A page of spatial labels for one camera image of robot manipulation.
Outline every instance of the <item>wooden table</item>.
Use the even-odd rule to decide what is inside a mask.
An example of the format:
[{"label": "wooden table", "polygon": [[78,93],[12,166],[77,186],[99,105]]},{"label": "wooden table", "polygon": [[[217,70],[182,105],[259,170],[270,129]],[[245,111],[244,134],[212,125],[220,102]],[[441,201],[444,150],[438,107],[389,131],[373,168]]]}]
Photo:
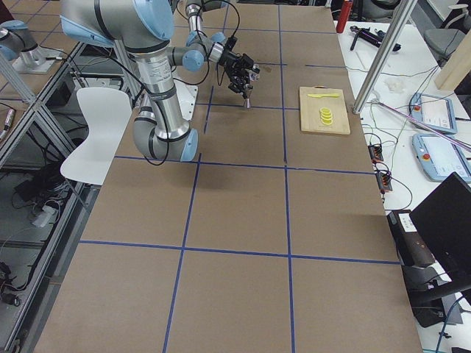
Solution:
[{"label": "wooden table", "polygon": [[237,8],[253,108],[212,75],[196,159],[159,168],[130,126],[35,352],[421,352],[359,117],[300,131],[299,86],[353,105],[329,10]]}]

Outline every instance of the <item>computer monitor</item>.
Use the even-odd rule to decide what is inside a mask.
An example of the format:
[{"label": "computer monitor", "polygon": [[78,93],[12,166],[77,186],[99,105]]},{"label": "computer monitor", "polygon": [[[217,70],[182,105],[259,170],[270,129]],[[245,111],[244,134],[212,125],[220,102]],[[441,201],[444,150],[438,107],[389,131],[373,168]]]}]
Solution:
[{"label": "computer monitor", "polygon": [[451,282],[409,292],[412,306],[462,292],[471,299],[471,188],[452,173],[410,214]]}]

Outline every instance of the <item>white desk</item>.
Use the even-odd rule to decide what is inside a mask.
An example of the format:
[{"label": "white desk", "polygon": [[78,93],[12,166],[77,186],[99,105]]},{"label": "white desk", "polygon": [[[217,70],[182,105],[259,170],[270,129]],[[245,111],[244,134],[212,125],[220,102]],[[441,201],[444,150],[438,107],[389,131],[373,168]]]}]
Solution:
[{"label": "white desk", "polygon": [[[353,93],[356,96],[363,84],[366,73],[351,69],[367,71],[378,49],[366,41],[358,39],[355,50],[350,51],[350,46],[354,37],[354,34],[350,31],[350,26],[353,25],[358,27],[370,26],[372,32],[374,29],[387,31],[389,25],[348,22],[344,33],[338,36],[345,64],[349,68],[350,84],[352,85]],[[398,75],[415,75],[419,72],[431,69],[436,65],[436,61],[428,50],[428,47],[422,39],[419,31],[412,25],[407,25],[403,29],[398,43],[402,45],[401,50],[390,55],[383,72]],[[424,81],[429,72],[413,77],[381,75],[375,86],[375,93],[379,95],[378,98],[383,103],[391,107],[401,107],[409,103],[412,95],[417,91],[417,88]],[[438,73],[439,69],[435,72],[433,78]],[[440,97],[447,96],[452,93],[450,91],[438,90],[433,79],[425,89],[425,92]],[[469,119],[456,95],[453,94],[449,98],[453,101],[453,109],[455,110],[456,116],[459,118]],[[403,108],[402,111],[406,113],[407,108]],[[424,133],[424,131],[417,129],[411,123],[405,122],[404,118],[392,114],[379,106],[371,107],[368,104],[361,113],[361,117],[363,119],[363,124],[365,124],[364,131],[373,132],[378,135],[383,142],[394,140],[394,138],[388,135],[388,133],[396,137],[399,136],[399,142],[396,147],[394,158],[393,143],[384,144],[383,156],[385,164],[390,168],[392,167],[392,176],[411,189],[414,197],[408,208],[414,209],[439,185],[439,183],[431,182],[426,177],[412,149],[412,136],[419,132]],[[370,137],[371,135],[366,135],[366,140],[369,141]],[[459,121],[458,134],[456,137],[470,143],[471,122]],[[375,136],[371,137],[371,139],[373,143],[378,142]],[[405,207],[411,199],[409,192],[401,184],[395,181],[392,182],[392,187],[394,191],[386,194],[386,200],[384,202],[385,209],[390,210]],[[467,303],[461,302],[461,304],[466,310],[470,309],[470,306]],[[449,333],[452,338],[444,338],[442,340],[442,344],[440,346],[440,350],[442,352],[451,352],[451,347],[453,346],[471,349],[471,315],[469,313],[464,313],[462,317],[464,324],[447,327],[446,332]],[[424,349],[436,348],[436,342],[439,338],[438,332],[441,328],[442,324],[437,324],[432,327],[428,327],[427,329],[424,329],[417,324],[417,329]]]}]

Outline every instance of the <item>wooden cutting board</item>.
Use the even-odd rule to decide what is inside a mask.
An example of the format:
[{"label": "wooden cutting board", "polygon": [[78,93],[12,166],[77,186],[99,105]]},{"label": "wooden cutting board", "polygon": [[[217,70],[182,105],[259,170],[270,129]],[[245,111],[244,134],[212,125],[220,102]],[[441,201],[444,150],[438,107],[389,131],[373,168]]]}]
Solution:
[{"label": "wooden cutting board", "polygon": [[[308,94],[338,93],[338,98],[311,98]],[[301,131],[322,134],[349,135],[347,108],[343,90],[333,88],[300,87]],[[321,121],[320,109],[326,107],[332,111],[333,122],[325,125]]]}]

